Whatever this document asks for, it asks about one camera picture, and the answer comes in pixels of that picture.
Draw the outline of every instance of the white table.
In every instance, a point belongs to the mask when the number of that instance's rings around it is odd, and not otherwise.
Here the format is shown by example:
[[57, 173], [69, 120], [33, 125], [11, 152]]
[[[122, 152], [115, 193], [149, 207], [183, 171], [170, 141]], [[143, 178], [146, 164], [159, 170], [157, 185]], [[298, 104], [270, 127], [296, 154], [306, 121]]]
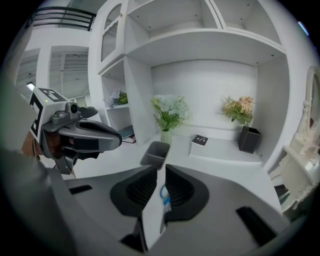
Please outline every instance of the white table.
[[[140, 160], [150, 143], [159, 140], [160, 135], [157, 134], [141, 147], [135, 143], [122, 143], [119, 148], [104, 152], [97, 159], [78, 160], [74, 167], [75, 175], [80, 179], [123, 172], [139, 167]], [[165, 164], [186, 167], [234, 181], [281, 213], [281, 205], [277, 193], [268, 174], [262, 170], [261, 166], [223, 163], [189, 156], [190, 148], [190, 137], [172, 137], [172, 145], [168, 157], [163, 168], [158, 171], [157, 187], [142, 212], [144, 235], [148, 248], [151, 248], [160, 237], [160, 227], [164, 212], [163, 202], [160, 198], [160, 189], [166, 180]]]

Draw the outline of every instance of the ornate white mirror frame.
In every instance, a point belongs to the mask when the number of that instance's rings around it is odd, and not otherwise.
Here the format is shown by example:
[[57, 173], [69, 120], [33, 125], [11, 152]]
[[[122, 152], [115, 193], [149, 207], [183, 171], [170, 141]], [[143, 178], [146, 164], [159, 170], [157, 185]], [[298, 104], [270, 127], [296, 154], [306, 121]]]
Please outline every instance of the ornate white mirror frame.
[[281, 204], [282, 212], [295, 210], [320, 181], [320, 72], [310, 66], [306, 81], [303, 114], [286, 156], [270, 174], [273, 180], [281, 176], [288, 189], [288, 197]]

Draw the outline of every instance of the railing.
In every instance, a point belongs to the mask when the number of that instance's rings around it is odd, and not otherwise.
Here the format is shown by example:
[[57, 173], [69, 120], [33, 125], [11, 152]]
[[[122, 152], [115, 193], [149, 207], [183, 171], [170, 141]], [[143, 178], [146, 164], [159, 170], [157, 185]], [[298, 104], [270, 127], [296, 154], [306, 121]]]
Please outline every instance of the railing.
[[85, 28], [90, 31], [94, 18], [97, 15], [76, 8], [69, 7], [44, 7], [39, 8], [32, 15], [33, 26], [59, 25]]

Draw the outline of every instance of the small book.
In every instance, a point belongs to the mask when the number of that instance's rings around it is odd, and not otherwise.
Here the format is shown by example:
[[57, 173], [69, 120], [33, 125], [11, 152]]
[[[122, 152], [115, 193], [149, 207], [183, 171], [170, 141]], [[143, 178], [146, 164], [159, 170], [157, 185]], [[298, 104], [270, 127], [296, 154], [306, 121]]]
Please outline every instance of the small book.
[[135, 143], [136, 142], [136, 136], [133, 134], [128, 138], [122, 139], [122, 142]]
[[204, 147], [206, 145], [207, 141], [208, 141], [207, 137], [203, 137], [198, 134], [193, 136], [193, 138], [191, 140], [192, 143], [200, 145], [202, 147]]
[[133, 128], [132, 125], [129, 125], [129, 126], [126, 127], [126, 128], [123, 128], [123, 129], [121, 129], [121, 130], [118, 130], [118, 133], [121, 135], [122, 139], [124, 139], [124, 140], [125, 140], [126, 138], [128, 138], [128, 137], [130, 137], [130, 136], [132, 136], [132, 135], [135, 134], [134, 128]]

